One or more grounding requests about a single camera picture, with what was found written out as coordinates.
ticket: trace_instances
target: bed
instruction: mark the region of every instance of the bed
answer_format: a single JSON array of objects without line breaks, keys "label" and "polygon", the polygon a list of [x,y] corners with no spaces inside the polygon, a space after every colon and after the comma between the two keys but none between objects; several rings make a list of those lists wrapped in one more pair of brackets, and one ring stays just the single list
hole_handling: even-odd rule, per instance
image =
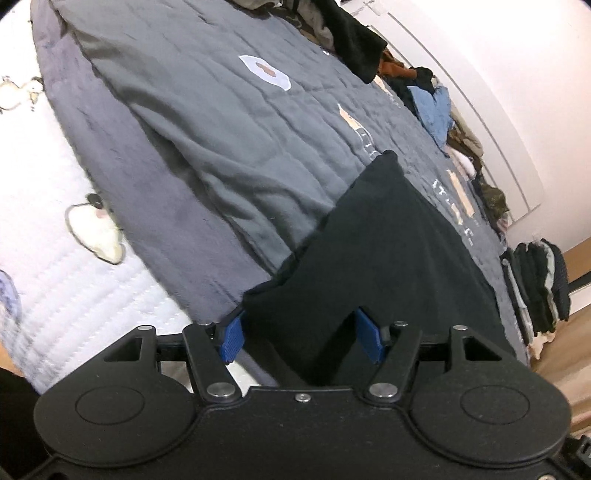
[{"label": "bed", "polygon": [[[453,163],[387,87],[364,84],[284,20],[231,3],[162,2],[161,11],[125,17],[125,29],[120,2],[84,6],[34,0],[47,98],[34,112],[9,112],[8,145],[22,160],[3,176],[11,234],[0,258],[22,309],[4,316],[0,335],[37,390],[134,326],[164,334],[221,319],[313,236],[387,149],[457,229],[525,361],[500,242],[479,212],[458,223]],[[129,0],[125,8],[139,7]],[[2,21],[28,44],[25,77],[37,74],[26,14],[22,2]],[[149,61],[154,52],[159,63]],[[19,140],[31,130],[35,142]],[[94,257],[65,227],[67,208],[94,191],[124,232],[119,265]],[[243,388],[254,382],[244,378]]]}]

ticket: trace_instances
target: silver bolt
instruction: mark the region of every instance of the silver bolt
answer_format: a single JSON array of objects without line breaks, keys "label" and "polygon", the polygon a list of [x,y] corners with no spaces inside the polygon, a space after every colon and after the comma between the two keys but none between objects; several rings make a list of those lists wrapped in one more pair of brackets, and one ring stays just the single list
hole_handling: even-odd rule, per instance
[{"label": "silver bolt", "polygon": [[369,387],[369,393],[376,398],[392,398],[398,393],[398,387],[391,383],[374,383]]},{"label": "silver bolt", "polygon": [[228,398],[234,395],[236,387],[227,382],[212,383],[207,388],[207,393],[216,398]]},{"label": "silver bolt", "polygon": [[308,403],[312,400],[312,395],[309,393],[297,393],[295,394],[295,400],[301,403]]}]

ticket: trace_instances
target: quilted white bedspread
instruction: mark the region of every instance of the quilted white bedspread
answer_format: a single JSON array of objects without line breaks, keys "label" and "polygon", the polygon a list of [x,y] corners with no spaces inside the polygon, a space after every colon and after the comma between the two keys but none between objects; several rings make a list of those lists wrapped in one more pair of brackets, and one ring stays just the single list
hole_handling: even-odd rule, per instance
[{"label": "quilted white bedspread", "polygon": [[[39,75],[29,17],[24,0],[0,22],[0,76],[18,85]],[[22,305],[20,319],[0,316],[0,340],[39,392],[138,325],[165,335],[190,322],[125,239],[110,265],[69,233],[66,209],[92,191],[44,95],[0,115],[0,270]],[[255,384],[229,369],[243,390]]]}]

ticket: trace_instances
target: blue gripper pad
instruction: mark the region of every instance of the blue gripper pad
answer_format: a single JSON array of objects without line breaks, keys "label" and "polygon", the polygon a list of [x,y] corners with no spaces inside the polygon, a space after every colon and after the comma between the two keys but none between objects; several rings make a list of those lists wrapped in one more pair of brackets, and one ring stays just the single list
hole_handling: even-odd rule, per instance
[{"label": "blue gripper pad", "polygon": [[226,327],[223,343],[219,348],[221,359],[230,363],[236,359],[238,352],[244,346],[244,332],[241,323],[242,313],[234,318]]},{"label": "blue gripper pad", "polygon": [[379,329],[361,309],[355,310],[355,334],[373,363],[378,364],[384,360],[385,347],[382,345]]}]

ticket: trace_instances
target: black cloth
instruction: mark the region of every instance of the black cloth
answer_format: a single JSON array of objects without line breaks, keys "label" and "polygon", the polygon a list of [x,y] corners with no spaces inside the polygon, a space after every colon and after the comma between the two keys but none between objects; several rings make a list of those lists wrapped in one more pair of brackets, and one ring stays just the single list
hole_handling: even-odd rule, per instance
[{"label": "black cloth", "polygon": [[382,77],[384,81],[390,86],[390,88],[398,95],[406,108],[408,108],[412,114],[418,118],[417,109],[414,106],[413,94],[408,89],[409,86],[417,86],[431,95],[435,93],[435,87],[431,81],[433,78],[433,72],[426,67],[417,67],[414,70],[417,71],[416,79],[405,79],[401,77]]},{"label": "black cloth", "polygon": [[333,34],[336,54],[357,77],[365,83],[373,82],[387,42],[359,23],[335,0],[312,0],[312,3],[318,7],[326,27]]},{"label": "black cloth", "polygon": [[515,278],[515,283],[517,283],[517,288],[519,290],[519,294],[521,295],[521,299],[524,301],[525,305],[530,302],[530,298],[527,296],[527,290],[525,289],[525,285],[523,284],[523,278],[521,276],[521,266],[519,262],[515,259],[515,254],[511,248],[505,250],[505,252],[501,255],[501,259],[506,259],[509,261],[509,265],[511,266],[511,271],[513,272],[513,277]]},{"label": "black cloth", "polygon": [[515,249],[515,259],[521,267],[521,276],[528,296],[526,305],[530,313],[531,323],[534,326],[534,333],[553,332],[552,317],[548,317],[548,300],[545,287],[538,279],[538,267],[532,254],[532,248],[535,249],[535,245],[530,244],[526,247],[525,244],[519,244]]},{"label": "black cloth", "polygon": [[552,283],[552,295],[558,310],[560,320],[568,320],[570,314],[569,273],[566,269],[564,255],[556,245],[551,244],[545,238],[542,241],[548,245],[554,254],[554,283]]},{"label": "black cloth", "polygon": [[546,289],[546,278],[548,277],[548,256],[546,256],[546,250],[544,247],[530,243],[527,248],[528,253],[535,264],[535,276],[540,291],[540,296],[544,299],[543,309],[544,317],[548,321],[548,330],[546,332],[553,332],[556,329],[556,323],[554,322],[554,316],[550,310],[550,304],[548,302],[548,290]]},{"label": "black cloth", "polygon": [[509,276],[509,269],[511,267],[505,264],[501,264],[501,267],[503,268],[503,278],[505,279],[505,284],[507,285],[507,292],[509,293],[509,298],[511,299],[511,305],[513,306],[513,312],[515,313],[515,318],[517,319],[517,325],[519,326],[521,337],[523,338],[524,343],[527,345],[529,344],[527,329],[525,328],[523,320],[521,319],[521,309],[519,308],[519,303],[517,302],[517,296],[513,288],[513,283],[511,282],[511,278]]},{"label": "black cloth", "polygon": [[486,218],[486,221],[488,222],[489,226],[496,232],[496,234],[499,235],[502,232],[496,223],[498,219],[495,217],[495,214],[493,210],[489,207],[489,202],[486,199],[486,194],[484,192],[483,185],[488,184],[486,183],[484,175],[481,171],[476,174],[476,177],[474,178],[474,180],[472,180],[471,184],[472,188],[474,189],[474,193],[480,200],[479,206],[482,213],[484,214],[484,217]]},{"label": "black cloth", "polygon": [[247,329],[310,384],[332,382],[355,341],[350,314],[360,306],[380,326],[405,320],[447,334],[464,324],[512,352],[492,287],[392,151],[365,169],[295,257],[246,292],[243,307]]},{"label": "black cloth", "polygon": [[38,398],[24,378],[0,368],[0,466],[13,478],[49,457],[33,423]]}]

